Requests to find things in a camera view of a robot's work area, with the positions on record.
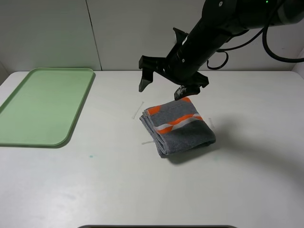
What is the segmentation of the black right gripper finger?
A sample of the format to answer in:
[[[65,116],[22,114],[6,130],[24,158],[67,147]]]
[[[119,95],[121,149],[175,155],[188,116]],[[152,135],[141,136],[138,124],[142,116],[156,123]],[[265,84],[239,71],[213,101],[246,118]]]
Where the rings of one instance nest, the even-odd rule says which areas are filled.
[[[174,93],[174,100],[180,100],[190,95],[197,95],[200,93],[198,85],[182,85]]]
[[[144,89],[153,82],[153,71],[143,68],[142,69],[142,78],[139,83],[139,92],[143,92]]]

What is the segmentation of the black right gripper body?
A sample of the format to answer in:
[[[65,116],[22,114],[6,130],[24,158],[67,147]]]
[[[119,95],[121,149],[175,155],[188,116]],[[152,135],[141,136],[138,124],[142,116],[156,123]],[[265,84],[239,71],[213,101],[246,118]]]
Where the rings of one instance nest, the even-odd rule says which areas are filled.
[[[198,85],[205,88],[209,79],[194,69],[189,63],[188,57],[183,57],[180,51],[183,41],[187,39],[188,33],[173,28],[176,42],[166,57],[141,56],[139,68],[152,70],[169,81],[182,86]]]

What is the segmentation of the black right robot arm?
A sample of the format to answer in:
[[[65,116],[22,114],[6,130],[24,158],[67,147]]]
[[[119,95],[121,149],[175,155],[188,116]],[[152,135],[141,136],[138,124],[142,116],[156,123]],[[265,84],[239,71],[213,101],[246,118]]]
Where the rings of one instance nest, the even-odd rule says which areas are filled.
[[[198,72],[199,68],[214,53],[228,53],[229,49],[222,46],[251,29],[260,30],[251,40],[262,36],[264,50],[271,58],[301,63],[303,58],[285,58],[273,53],[267,43],[267,32],[269,27],[295,24],[303,18],[302,0],[207,0],[201,19],[190,33],[174,28],[176,44],[166,57],[140,58],[139,92],[153,82],[153,74],[157,73],[179,85],[175,100],[199,94],[209,84],[209,79]]]

